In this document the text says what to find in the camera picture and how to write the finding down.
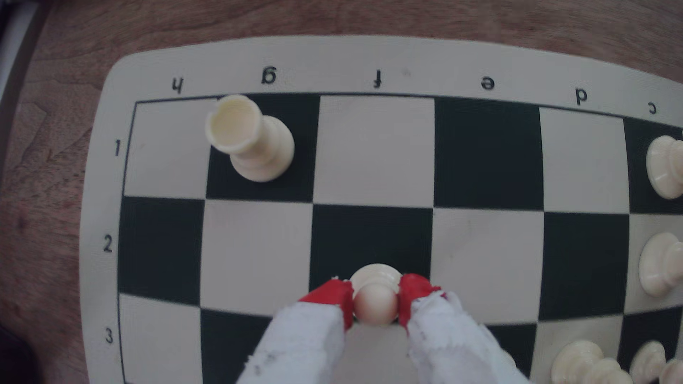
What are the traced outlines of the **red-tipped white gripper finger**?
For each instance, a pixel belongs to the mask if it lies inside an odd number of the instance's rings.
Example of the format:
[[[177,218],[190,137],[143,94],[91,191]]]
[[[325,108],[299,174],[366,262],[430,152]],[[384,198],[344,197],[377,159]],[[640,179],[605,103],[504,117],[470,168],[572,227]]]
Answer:
[[[399,281],[399,323],[420,383],[528,383],[497,339],[454,292],[418,274]]]
[[[353,326],[353,292],[334,277],[279,310],[237,383],[331,383]]]

